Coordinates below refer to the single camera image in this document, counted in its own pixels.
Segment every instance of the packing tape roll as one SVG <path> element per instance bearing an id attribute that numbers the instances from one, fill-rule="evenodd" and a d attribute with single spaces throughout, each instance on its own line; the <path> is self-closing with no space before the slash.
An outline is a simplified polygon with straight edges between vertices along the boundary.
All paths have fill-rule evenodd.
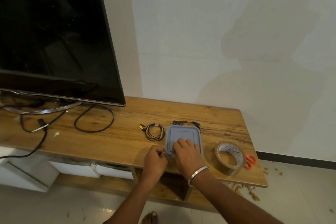
<path id="1" fill-rule="evenodd" d="M 225 163 L 221 157 L 219 156 L 219 152 L 221 151 L 226 151 L 233 155 L 233 157 L 237 161 L 237 165 L 233 166 L 228 163 Z M 222 171 L 226 175 L 235 175 L 238 171 L 242 169 L 242 167 L 246 163 L 246 156 L 243 153 L 243 151 L 234 143 L 229 143 L 229 142 L 218 142 L 215 146 L 215 154 L 219 162 L 223 165 Z"/>

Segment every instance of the hand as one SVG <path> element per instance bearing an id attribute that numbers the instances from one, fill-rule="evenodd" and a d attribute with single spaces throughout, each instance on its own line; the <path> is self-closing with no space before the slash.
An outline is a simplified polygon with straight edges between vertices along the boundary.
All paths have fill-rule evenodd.
<path id="1" fill-rule="evenodd" d="M 141 181 L 154 188 L 168 164 L 164 148 L 153 145 L 145 156 Z"/>
<path id="2" fill-rule="evenodd" d="M 183 138 L 179 138 L 173 147 L 177 154 L 175 157 L 177 167 L 186 180 L 189 180 L 191 175 L 201 167 L 206 166 L 201 156 L 200 147 L 194 145 L 190 139 L 185 141 Z"/>

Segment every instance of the metal bangle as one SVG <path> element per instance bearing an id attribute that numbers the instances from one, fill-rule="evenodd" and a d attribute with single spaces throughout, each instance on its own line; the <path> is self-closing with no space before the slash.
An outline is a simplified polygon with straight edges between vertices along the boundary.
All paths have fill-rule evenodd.
<path id="1" fill-rule="evenodd" d="M 197 170 L 196 172 L 194 172 L 192 175 L 191 175 L 191 177 L 189 178 L 189 180 L 188 180 L 188 185 L 190 186 L 190 187 L 193 187 L 193 185 L 191 185 L 191 182 L 192 182 L 192 180 L 195 178 L 195 176 L 198 174 L 198 173 L 200 173 L 201 171 L 203 171 L 203 170 L 205 170 L 205 169 L 209 169 L 207 166 L 205 166 L 205 167 L 201 167 L 199 170 Z"/>

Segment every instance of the container lid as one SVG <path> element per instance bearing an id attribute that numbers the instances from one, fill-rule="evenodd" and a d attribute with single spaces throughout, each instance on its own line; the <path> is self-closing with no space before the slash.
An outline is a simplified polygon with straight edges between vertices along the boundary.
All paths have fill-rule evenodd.
<path id="1" fill-rule="evenodd" d="M 201 132 L 198 128 L 192 126 L 173 125 L 167 128 L 165 152 L 170 156 L 176 156 L 173 144 L 179 139 L 190 139 L 193 144 L 198 144 L 203 156 Z"/>

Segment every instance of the black tv screen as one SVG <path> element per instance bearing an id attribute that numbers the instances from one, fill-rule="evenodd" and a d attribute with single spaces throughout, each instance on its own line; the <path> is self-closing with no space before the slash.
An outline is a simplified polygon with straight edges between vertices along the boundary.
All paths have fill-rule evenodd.
<path id="1" fill-rule="evenodd" d="M 103 0 L 0 0 L 0 90 L 124 106 Z"/>

